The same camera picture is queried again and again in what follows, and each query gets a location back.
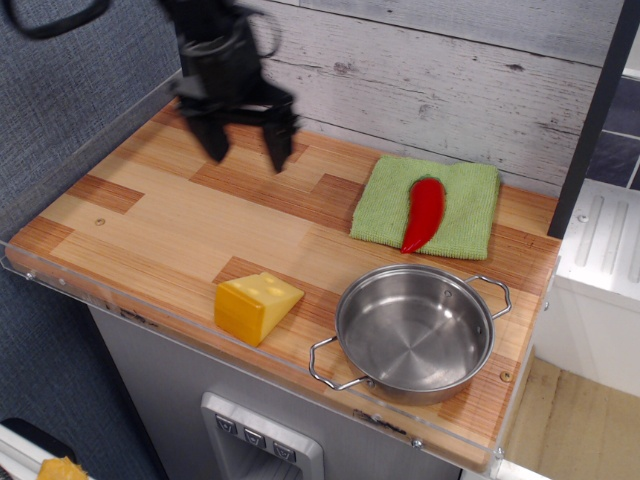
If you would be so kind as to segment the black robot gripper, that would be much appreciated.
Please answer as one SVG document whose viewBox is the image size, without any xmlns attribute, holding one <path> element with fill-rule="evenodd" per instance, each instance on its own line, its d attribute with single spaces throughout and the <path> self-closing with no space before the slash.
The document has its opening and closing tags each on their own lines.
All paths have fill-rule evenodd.
<svg viewBox="0 0 640 480">
<path fill-rule="evenodd" d="M 263 126 L 263 138 L 276 173 L 293 152 L 299 125 L 293 96 L 269 83 L 246 19 L 227 34 L 180 45 L 183 78 L 176 82 L 180 112 L 206 153 L 222 162 L 229 151 L 227 123 Z"/>
</svg>

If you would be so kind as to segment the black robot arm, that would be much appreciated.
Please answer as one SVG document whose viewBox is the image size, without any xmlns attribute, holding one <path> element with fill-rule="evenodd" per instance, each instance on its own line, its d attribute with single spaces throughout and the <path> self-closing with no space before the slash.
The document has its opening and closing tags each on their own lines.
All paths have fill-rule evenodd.
<svg viewBox="0 0 640 480">
<path fill-rule="evenodd" d="M 228 124 L 262 129 L 276 172 L 292 155 L 297 131 L 291 93 L 267 81 L 249 18 L 256 10 L 232 1 L 163 1 L 176 29 L 182 77 L 172 91 L 191 132 L 215 161 L 230 144 Z"/>
</svg>

